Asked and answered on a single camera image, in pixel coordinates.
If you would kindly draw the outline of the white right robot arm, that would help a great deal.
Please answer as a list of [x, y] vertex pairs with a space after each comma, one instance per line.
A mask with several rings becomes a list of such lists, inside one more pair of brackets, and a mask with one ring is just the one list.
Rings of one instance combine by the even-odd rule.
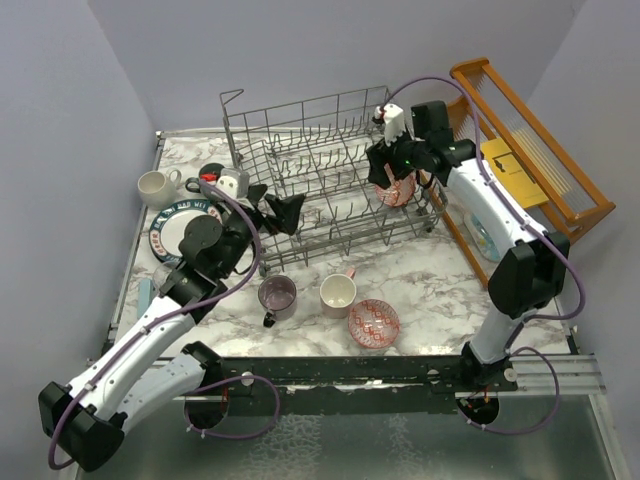
[[383, 137], [366, 151], [368, 180], [387, 189], [412, 173], [429, 173], [477, 217], [494, 242], [500, 261], [488, 281], [492, 305], [464, 345], [459, 367], [461, 383], [481, 391], [494, 381], [524, 324], [562, 291], [570, 242], [518, 205], [477, 143], [455, 139], [444, 102], [414, 106], [411, 118], [408, 128], [399, 106], [375, 108], [373, 121]]

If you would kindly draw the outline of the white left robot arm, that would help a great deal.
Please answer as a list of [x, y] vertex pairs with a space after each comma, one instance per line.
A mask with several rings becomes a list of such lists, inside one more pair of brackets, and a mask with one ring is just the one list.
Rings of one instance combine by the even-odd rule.
[[50, 382], [39, 393], [42, 428], [51, 439], [50, 469], [78, 464], [95, 471], [155, 409], [181, 394], [206, 395], [220, 385], [219, 359], [200, 343], [187, 346], [163, 369], [150, 368], [220, 300], [253, 277], [261, 231], [296, 233], [306, 197], [278, 198], [257, 184], [250, 186], [247, 203], [241, 203], [220, 184], [205, 188], [231, 214], [223, 221], [208, 213], [191, 219], [179, 244], [181, 260], [137, 323], [83, 373], [65, 384]]

